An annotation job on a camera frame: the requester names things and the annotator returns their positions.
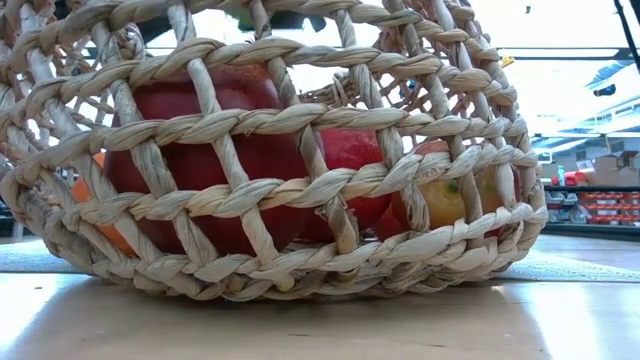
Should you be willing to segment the red and yellow apple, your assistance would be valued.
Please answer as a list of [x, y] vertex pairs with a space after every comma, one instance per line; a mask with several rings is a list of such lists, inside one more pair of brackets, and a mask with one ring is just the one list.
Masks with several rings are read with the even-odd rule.
[[[496, 186], [496, 170], [496, 165], [489, 165], [474, 174], [484, 214], [503, 206]], [[464, 202], [456, 180], [433, 180], [419, 184], [418, 188], [429, 210], [431, 230], [453, 225], [457, 219], [465, 217]], [[375, 233], [380, 239], [386, 239], [408, 230], [409, 223], [401, 195], [399, 192], [392, 193], [390, 205], [376, 224]]]

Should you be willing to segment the red container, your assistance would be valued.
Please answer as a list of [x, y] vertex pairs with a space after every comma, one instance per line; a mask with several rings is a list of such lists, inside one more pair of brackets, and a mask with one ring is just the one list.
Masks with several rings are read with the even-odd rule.
[[583, 171], [570, 171], [558, 173], [551, 177], [553, 186], [587, 186], [587, 175]]

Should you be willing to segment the large dark red fruit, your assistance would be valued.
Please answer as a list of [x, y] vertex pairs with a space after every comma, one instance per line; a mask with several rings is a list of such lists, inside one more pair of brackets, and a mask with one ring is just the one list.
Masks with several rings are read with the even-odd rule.
[[[280, 109], [278, 94], [264, 64], [219, 65], [209, 70], [216, 99], [227, 109]], [[165, 120], [197, 114], [200, 105], [187, 72], [149, 81], [133, 90], [135, 103], [146, 120]], [[304, 160], [292, 134], [234, 135], [240, 163], [251, 180], [276, 178], [290, 180], [308, 175]], [[180, 190], [203, 190], [227, 182], [213, 147], [209, 144], [172, 143], [160, 148]], [[131, 152], [108, 151], [104, 174], [115, 189], [147, 194], [149, 188], [135, 167]], [[279, 206], [261, 212], [261, 218], [277, 250], [298, 237], [314, 214], [311, 208]], [[222, 256], [253, 255], [255, 251], [239, 218], [195, 217], [193, 222]], [[141, 219], [142, 232], [163, 252], [183, 254], [185, 250], [170, 221]]]

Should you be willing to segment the woven wicker basket with handles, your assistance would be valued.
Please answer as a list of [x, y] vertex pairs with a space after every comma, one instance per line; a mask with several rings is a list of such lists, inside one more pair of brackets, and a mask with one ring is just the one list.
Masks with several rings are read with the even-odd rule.
[[[209, 70], [264, 64], [280, 109], [227, 109]], [[200, 112], [146, 120], [133, 90], [188, 73]], [[383, 161], [329, 169], [320, 132], [376, 133]], [[251, 180], [234, 135], [292, 134], [304, 178]], [[160, 148], [213, 147], [225, 184], [180, 190]], [[149, 188], [118, 192], [93, 159], [130, 151]], [[474, 174], [496, 165], [483, 213]], [[517, 93], [467, 0], [0, 0], [0, 199], [77, 269], [147, 292], [290, 300], [428, 293], [526, 256], [547, 220]], [[77, 202], [81, 176], [92, 197]], [[457, 181], [465, 217], [430, 229], [418, 185]], [[409, 230], [360, 232], [346, 201], [399, 192]], [[277, 250], [261, 212], [311, 208], [331, 243]], [[239, 218], [253, 255], [218, 253], [195, 217]], [[141, 219], [170, 221], [183, 254]], [[126, 256], [97, 228], [113, 225]]]

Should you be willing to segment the grey woven placemat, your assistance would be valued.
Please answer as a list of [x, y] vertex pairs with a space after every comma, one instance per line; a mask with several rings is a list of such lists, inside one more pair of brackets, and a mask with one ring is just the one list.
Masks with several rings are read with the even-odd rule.
[[[0, 273], [83, 274], [51, 255], [42, 241], [0, 245]], [[612, 282], [640, 284], [640, 272], [531, 251], [494, 279], [539, 282]]]

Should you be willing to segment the cardboard boxes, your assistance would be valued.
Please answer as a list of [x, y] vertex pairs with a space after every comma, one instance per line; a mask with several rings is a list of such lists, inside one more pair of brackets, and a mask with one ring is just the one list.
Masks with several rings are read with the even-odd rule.
[[600, 156], [587, 173], [589, 185], [640, 186], [640, 151]]

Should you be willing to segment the shelf with red bins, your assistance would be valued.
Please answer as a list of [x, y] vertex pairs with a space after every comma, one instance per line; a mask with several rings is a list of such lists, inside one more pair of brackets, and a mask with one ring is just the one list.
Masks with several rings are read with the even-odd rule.
[[545, 233], [640, 241], [640, 186], [550, 186]]

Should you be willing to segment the orange fruit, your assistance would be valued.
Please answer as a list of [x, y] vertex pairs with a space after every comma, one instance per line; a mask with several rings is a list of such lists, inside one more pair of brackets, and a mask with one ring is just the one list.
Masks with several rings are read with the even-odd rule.
[[[119, 165], [132, 167], [131, 154], [126, 152], [99, 152], [93, 156], [93, 159], [98, 162], [98, 165], [103, 168], [104, 163], [107, 162], [108, 171], [117, 171]], [[72, 196], [77, 202], [86, 202], [92, 197], [92, 194], [81, 176], [75, 181], [71, 189]], [[117, 231], [113, 225], [98, 225], [97, 228], [105, 235], [109, 242], [122, 251], [126, 256], [133, 257], [136, 255], [135, 251], [127, 243], [126, 239]]]

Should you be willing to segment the red round fruit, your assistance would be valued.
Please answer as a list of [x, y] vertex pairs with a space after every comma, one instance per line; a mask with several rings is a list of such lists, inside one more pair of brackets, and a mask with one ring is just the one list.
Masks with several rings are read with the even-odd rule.
[[[376, 133], [372, 130], [331, 128], [320, 132], [325, 162], [329, 169], [361, 167], [383, 161]], [[348, 209], [357, 218], [360, 232], [373, 228], [390, 204], [389, 194], [375, 198], [356, 197], [346, 201]], [[300, 237], [312, 242], [331, 243], [333, 234], [328, 223], [313, 215]]]

